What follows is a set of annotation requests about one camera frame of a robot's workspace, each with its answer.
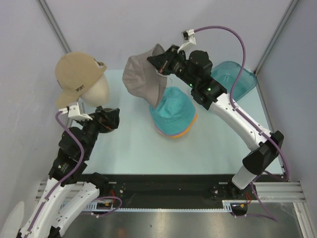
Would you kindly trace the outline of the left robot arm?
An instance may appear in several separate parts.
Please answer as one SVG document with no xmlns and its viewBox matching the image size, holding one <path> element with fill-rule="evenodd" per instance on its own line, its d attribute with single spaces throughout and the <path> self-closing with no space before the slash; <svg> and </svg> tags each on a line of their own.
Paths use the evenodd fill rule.
<svg viewBox="0 0 317 238">
<path fill-rule="evenodd" d="M 82 128 L 67 128 L 59 119 L 62 113 L 55 116 L 64 129 L 57 157 L 38 205 L 17 233 L 19 238 L 61 238 L 82 211 L 97 200 L 105 201 L 109 210 L 92 212 L 96 218 L 109 215 L 122 206 L 122 200 L 114 195 L 108 178 L 99 173 L 90 174 L 80 191 L 67 204 L 63 203 L 85 170 L 85 162 L 90 158 L 98 135 L 118 128 L 120 109 L 97 107 L 87 119 L 79 121 Z"/>
</svg>

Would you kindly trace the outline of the tan baseball cap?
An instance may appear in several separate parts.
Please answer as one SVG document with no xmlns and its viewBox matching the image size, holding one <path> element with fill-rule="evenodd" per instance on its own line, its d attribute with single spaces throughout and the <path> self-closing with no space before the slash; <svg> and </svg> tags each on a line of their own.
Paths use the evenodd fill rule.
<svg viewBox="0 0 317 238">
<path fill-rule="evenodd" d="M 55 67 L 55 77 L 62 89 L 56 100 L 58 109 L 76 102 L 104 75 L 107 66 L 84 52 L 63 55 Z"/>
</svg>

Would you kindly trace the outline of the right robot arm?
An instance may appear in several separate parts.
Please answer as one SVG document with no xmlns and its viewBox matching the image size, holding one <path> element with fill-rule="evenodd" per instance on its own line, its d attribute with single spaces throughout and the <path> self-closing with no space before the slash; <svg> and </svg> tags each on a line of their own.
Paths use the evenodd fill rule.
<svg viewBox="0 0 317 238">
<path fill-rule="evenodd" d="M 147 61 L 162 75 L 174 74 L 191 87 L 191 96 L 206 110 L 225 121 L 246 143 L 250 153 L 226 186 L 226 193 L 234 199 L 246 194 L 246 187 L 281 155 L 284 136 L 260 126 L 239 107 L 227 90 L 211 76 L 212 61 L 207 52 L 195 50 L 187 57 L 183 50 L 172 45 Z"/>
</svg>

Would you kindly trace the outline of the teal hat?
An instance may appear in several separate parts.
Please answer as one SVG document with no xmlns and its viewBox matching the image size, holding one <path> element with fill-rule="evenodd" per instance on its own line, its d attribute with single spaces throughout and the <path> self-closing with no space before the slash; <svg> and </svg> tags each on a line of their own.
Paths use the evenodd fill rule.
<svg viewBox="0 0 317 238">
<path fill-rule="evenodd" d="M 166 88 L 157 107 L 149 106 L 149 110 L 157 131 L 163 135 L 182 132 L 197 114 L 192 100 L 178 87 Z"/>
</svg>

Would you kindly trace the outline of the yellow bucket hat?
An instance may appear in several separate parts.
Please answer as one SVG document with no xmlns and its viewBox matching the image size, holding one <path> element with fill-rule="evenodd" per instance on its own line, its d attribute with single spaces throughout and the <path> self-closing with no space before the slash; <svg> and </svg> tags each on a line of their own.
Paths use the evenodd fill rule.
<svg viewBox="0 0 317 238">
<path fill-rule="evenodd" d="M 174 134 L 174 135 L 167 135 L 167 134 L 164 134 L 165 136 L 167 136 L 167 137 L 170 137 L 170 138 L 179 138 L 179 137 L 182 137 L 182 136 L 184 136 L 185 134 L 187 134 L 189 131 L 190 131 L 190 129 L 192 128 L 192 126 L 194 125 L 194 123 L 196 122 L 196 120 L 197 120 L 197 114 L 195 114 L 195 117 L 194 117 L 194 119 L 192 120 L 192 122 L 189 124 L 189 126 L 185 129 L 185 130 L 183 130 L 182 132 L 180 132 L 180 133 L 177 133 L 177 134 Z"/>
</svg>

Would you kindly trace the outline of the grey hat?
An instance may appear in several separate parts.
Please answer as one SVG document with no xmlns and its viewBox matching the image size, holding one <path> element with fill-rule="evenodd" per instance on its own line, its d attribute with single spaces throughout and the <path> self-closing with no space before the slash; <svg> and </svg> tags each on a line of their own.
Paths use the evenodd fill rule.
<svg viewBox="0 0 317 238">
<path fill-rule="evenodd" d="M 122 76 L 127 91 L 133 96 L 143 98 L 153 108 L 156 108 L 163 98 L 167 77 L 159 74 L 147 58 L 164 52 L 160 44 L 155 44 L 147 52 L 130 56 Z"/>
</svg>

